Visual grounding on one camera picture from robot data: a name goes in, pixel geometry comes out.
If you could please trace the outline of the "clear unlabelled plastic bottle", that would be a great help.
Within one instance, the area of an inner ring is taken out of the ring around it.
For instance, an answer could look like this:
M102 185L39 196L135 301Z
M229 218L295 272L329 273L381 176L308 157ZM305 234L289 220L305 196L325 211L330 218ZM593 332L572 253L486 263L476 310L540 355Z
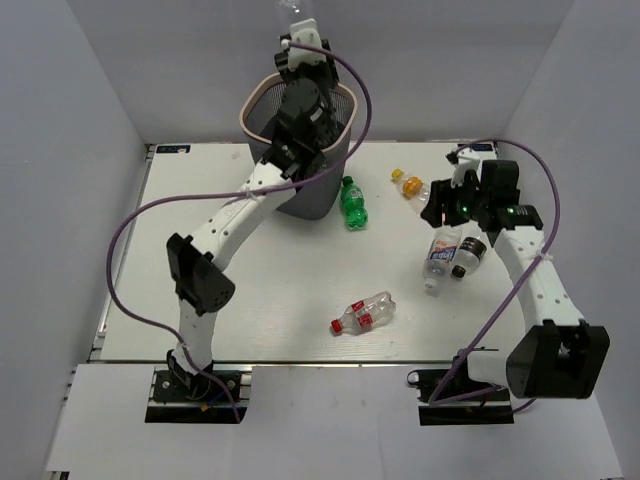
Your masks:
M285 26L313 16L313 9L305 0L277 0L276 8L280 21Z

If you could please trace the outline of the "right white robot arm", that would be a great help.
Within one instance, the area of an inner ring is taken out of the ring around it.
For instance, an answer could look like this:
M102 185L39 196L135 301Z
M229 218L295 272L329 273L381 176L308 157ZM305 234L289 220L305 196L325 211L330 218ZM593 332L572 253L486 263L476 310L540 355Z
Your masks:
M502 261L513 288L486 323L491 328L517 300L525 334L510 352L481 349L480 331L455 356L428 399L448 402L446 387L472 399L508 389L518 399L586 399L592 395L610 346L602 326L589 324L573 304L547 254L551 240L537 210L520 201L514 161L455 158L449 180L435 181L421 217L433 227L477 224Z

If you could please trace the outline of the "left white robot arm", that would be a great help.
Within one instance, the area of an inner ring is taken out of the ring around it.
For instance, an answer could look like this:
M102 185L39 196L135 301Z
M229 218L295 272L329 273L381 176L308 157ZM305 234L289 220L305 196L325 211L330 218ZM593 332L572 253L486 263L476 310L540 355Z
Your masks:
M338 75L333 61L320 53L322 46L319 40L284 40L276 65L285 89L272 138L240 197L192 234L173 234L167 242L181 336L168 365L188 398L202 398L211 387L207 369L216 316L235 291L225 269L262 221L296 195L299 182L324 170L324 151L341 135L330 96Z

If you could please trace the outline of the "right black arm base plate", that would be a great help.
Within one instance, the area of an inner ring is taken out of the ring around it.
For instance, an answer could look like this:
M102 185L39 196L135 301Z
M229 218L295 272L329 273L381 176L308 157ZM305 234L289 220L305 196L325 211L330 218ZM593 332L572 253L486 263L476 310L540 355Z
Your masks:
M407 386L417 392L419 424L436 426L510 425L514 413L508 390L490 391L487 383L475 382L458 372L438 396L439 404L428 400L447 373L447 368L413 369Z

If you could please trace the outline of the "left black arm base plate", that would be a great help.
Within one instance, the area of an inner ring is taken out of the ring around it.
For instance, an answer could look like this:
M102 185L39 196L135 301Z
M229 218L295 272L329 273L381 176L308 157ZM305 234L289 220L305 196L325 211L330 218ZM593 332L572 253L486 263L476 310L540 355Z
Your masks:
M230 391L240 420L249 406L252 366L217 364L213 373ZM215 382L190 394L168 367L156 367L145 413L148 424L237 424L229 399Z

